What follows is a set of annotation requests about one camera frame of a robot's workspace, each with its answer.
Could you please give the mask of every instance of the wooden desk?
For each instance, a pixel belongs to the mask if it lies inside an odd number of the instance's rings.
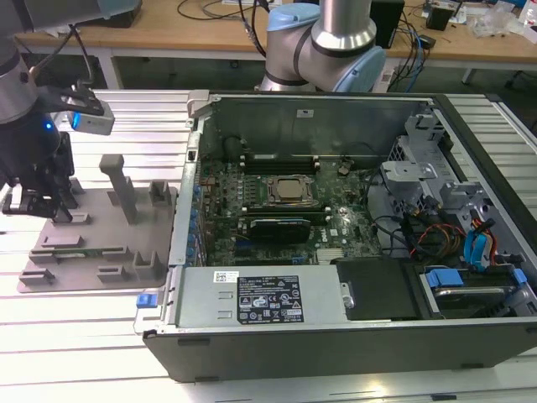
[[[182,8],[184,13],[204,18],[199,9],[207,0],[190,0]],[[516,34],[504,38],[474,38],[464,25],[451,26],[446,31],[425,29],[425,20],[418,17],[422,0],[407,0],[405,12],[409,21],[419,30],[436,39],[435,48],[427,61],[429,66],[461,67],[498,70],[537,70],[537,45]],[[130,29],[85,27],[81,36],[90,54],[99,58],[107,84],[120,88],[121,80],[114,64],[114,56],[207,58],[229,60],[261,60],[238,21],[195,21],[177,13],[179,0],[144,0],[143,8]],[[214,13],[230,13],[237,8],[215,4]],[[259,9],[257,31],[266,44],[265,29],[268,16]],[[49,52],[58,40],[47,34],[19,36],[34,51]],[[66,54],[80,54],[76,42],[65,47]],[[388,66],[396,66],[406,59],[409,43],[403,34],[397,34],[394,45],[387,50]]]

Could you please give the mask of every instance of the blue latch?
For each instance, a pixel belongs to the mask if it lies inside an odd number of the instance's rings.
[[[457,269],[433,269],[425,275],[430,288],[462,286],[461,275]]]
[[[487,269],[481,263],[487,241],[488,238],[486,235],[477,233],[472,229],[468,231],[467,240],[464,243],[464,260],[468,264],[476,266],[477,271],[480,273]]]
[[[528,282],[528,278],[526,277],[522,269],[514,269],[513,277],[517,281],[517,283],[519,283],[519,285]]]
[[[138,309],[156,308],[159,305],[157,299],[156,294],[140,294],[136,300],[136,307]]]

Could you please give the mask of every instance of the motherboard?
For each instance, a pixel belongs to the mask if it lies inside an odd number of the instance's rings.
[[[329,264],[343,257],[380,255],[376,228],[363,203],[371,175],[374,171],[356,170],[345,159],[290,168],[201,161],[202,263]]]

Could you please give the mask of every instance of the slotted metal table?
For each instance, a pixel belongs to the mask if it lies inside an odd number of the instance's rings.
[[[111,187],[98,164],[102,154],[113,152],[124,154],[125,174],[136,186],[161,179],[179,188],[189,133],[187,95],[100,92],[117,122],[108,138],[71,135],[81,184]],[[537,214],[537,148],[531,133],[501,102],[485,96],[450,99]],[[59,125],[68,129],[67,122]],[[456,158],[468,178],[474,178],[458,151]],[[528,402],[537,394],[537,349],[493,369],[176,384],[134,333],[140,290],[16,291],[18,273],[43,224],[39,218],[0,216],[1,401],[421,402],[431,401],[434,394],[450,394],[468,402]]]

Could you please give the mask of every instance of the barcode sticker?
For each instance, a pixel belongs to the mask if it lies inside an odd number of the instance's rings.
[[[238,271],[215,271],[215,283],[236,283]]]
[[[313,118],[315,111],[313,109],[299,109],[296,111],[297,118]]]

